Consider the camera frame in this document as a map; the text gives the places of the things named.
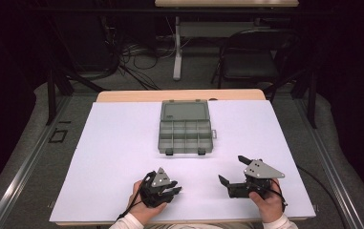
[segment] table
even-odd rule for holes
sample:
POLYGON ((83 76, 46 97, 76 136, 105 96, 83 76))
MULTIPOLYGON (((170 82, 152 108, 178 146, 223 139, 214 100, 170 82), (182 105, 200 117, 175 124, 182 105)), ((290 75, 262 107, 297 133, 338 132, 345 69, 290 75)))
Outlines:
MULTIPOLYGON (((298 0, 156 0, 157 7, 164 8, 293 8, 298 0)), ((182 47, 181 36, 229 37, 235 32, 255 28, 251 22, 181 22, 176 16, 176 57, 173 79, 181 79, 182 47)))
POLYGON ((249 199, 229 198, 218 180, 218 175, 231 182, 245 180, 246 166, 237 155, 262 158, 286 174, 280 183, 289 218, 315 216, 274 111, 260 90, 103 92, 89 114, 50 221, 112 224, 125 210, 133 183, 159 167, 182 191, 153 223, 259 220, 249 199), (198 98, 218 99, 208 101, 218 135, 212 153, 161 155, 161 101, 198 98))

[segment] plastic organizer box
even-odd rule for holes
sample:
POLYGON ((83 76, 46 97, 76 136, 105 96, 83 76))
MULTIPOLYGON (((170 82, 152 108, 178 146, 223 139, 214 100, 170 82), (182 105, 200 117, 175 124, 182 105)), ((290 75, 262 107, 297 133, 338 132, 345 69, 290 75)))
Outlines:
POLYGON ((162 102, 158 146, 161 154, 205 155, 212 152, 212 139, 207 101, 162 102))

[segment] dark background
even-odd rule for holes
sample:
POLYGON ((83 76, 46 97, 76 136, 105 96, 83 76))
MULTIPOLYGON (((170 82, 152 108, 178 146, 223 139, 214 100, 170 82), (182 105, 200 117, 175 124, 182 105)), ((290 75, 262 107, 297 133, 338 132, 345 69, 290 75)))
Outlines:
MULTIPOLYGON (((154 1, 111 2, 112 7, 154 8, 154 1)), ((66 4, 67 7, 71 1, 51 0, 50 4, 66 4)), ((340 4, 340 1, 300 1, 301 8, 316 10, 328 10, 340 4)), ((364 2, 347 1, 344 7, 346 17, 333 28, 338 40, 318 71, 317 90, 332 104, 342 151, 364 181, 364 2)), ((35 103, 33 90, 46 82, 51 69, 50 62, 46 61, 48 56, 52 55, 75 71, 107 71, 116 66, 110 47, 104 45, 107 34, 99 18, 84 15, 73 20, 60 16, 57 21, 62 23, 57 27, 52 27, 45 18, 35 18, 20 11, 14 1, 0 0, 0 173, 31 116, 35 103), (79 21, 83 22, 81 28, 68 29, 77 28, 79 21), (56 28, 62 37, 56 35, 56 28), (40 49, 35 39, 38 32, 48 40, 50 53, 40 49), (90 32, 96 35, 81 36, 90 32), (68 46, 73 49, 81 42, 86 42, 84 50, 68 52, 68 46)), ((130 16, 114 21, 114 25, 122 29, 121 34, 148 47, 155 47, 156 34, 168 33, 161 28, 163 20, 157 17, 130 16)), ((297 22, 297 27, 307 30, 310 47, 316 47, 330 28, 327 21, 307 20, 297 22)))

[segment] hand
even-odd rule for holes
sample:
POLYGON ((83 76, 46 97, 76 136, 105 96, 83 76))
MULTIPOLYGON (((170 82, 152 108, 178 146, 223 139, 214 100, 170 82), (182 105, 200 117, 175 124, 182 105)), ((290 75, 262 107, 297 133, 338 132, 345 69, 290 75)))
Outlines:
MULTIPOLYGON (((273 180, 275 182, 271 182, 271 189, 280 193, 279 181, 276 178, 273 180)), ((276 194, 267 192, 265 199, 262 199, 256 192, 251 192, 249 193, 249 197, 258 206, 262 222, 274 222, 283 216, 282 200, 276 194)))
MULTIPOLYGON (((133 194, 130 196, 128 201, 128 206, 130 206, 132 200, 134 199, 135 194, 138 191, 139 186, 142 184, 142 180, 136 182, 134 184, 133 194)), ((136 204, 134 207, 131 208, 130 212, 142 225, 145 225, 151 218, 157 216, 163 209, 166 207, 167 203, 163 203, 156 208, 148 208, 141 200, 140 195, 137 196, 135 200, 136 204)))

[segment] white sleeve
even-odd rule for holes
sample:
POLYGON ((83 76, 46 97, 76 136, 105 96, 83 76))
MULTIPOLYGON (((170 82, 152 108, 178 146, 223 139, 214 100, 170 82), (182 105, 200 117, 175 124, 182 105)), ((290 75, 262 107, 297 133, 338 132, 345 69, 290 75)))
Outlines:
POLYGON ((128 213, 114 223, 110 229, 143 229, 143 225, 131 214, 128 213))
POLYGON ((264 229, 298 229, 294 222, 290 221, 286 215, 283 214, 279 219, 270 223, 263 223, 264 229))

